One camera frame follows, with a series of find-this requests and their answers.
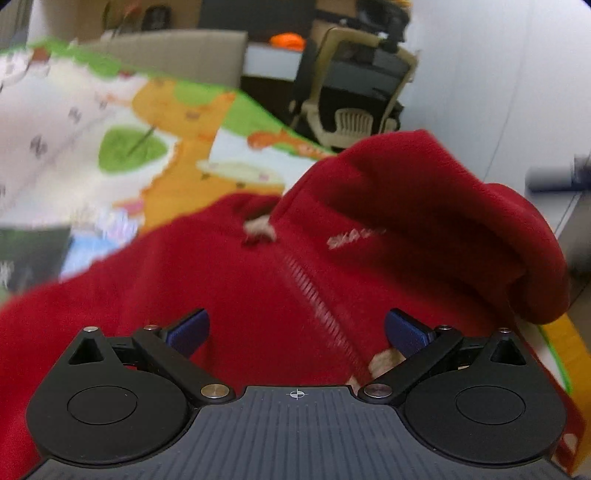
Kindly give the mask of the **red fleece hooded jacket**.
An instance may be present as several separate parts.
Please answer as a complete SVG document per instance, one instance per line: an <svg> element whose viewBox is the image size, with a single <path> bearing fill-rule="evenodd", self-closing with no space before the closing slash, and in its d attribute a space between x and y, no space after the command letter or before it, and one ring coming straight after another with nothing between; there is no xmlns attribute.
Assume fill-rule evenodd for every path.
<svg viewBox="0 0 591 480"><path fill-rule="evenodd" d="M86 326L126 336L204 309L193 361L249 385L363 385L390 356L385 317L487 336L569 305L551 228L514 190L484 183L427 131L362 141L287 193L239 193L180 217L1 311L1 475L38 455L31 396Z"/></svg>

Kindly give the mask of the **beige office chair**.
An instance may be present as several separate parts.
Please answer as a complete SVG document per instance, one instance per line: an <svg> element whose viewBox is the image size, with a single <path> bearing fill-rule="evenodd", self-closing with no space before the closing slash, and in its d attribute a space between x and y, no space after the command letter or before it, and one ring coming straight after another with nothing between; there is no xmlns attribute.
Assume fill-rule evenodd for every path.
<svg viewBox="0 0 591 480"><path fill-rule="evenodd" d="M288 105L290 128L329 149L401 129L400 96L417 57L387 34L332 26L308 39Z"/></svg>

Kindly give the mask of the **beige sofa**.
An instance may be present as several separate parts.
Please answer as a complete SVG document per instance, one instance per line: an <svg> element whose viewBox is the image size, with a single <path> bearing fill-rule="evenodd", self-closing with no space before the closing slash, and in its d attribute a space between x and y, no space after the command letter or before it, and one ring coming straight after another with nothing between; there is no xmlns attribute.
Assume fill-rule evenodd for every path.
<svg viewBox="0 0 591 480"><path fill-rule="evenodd" d="M229 30L166 30L83 43L126 65L197 83L238 89L247 34Z"/></svg>

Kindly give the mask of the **orange object on desk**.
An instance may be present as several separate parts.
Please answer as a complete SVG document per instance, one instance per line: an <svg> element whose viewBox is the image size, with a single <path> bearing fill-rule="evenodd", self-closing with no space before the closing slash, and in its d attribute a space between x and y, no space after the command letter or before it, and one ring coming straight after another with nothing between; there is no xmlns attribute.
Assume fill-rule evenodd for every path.
<svg viewBox="0 0 591 480"><path fill-rule="evenodd" d="M270 37L270 46L295 52L303 52L307 40L294 32L284 32Z"/></svg>

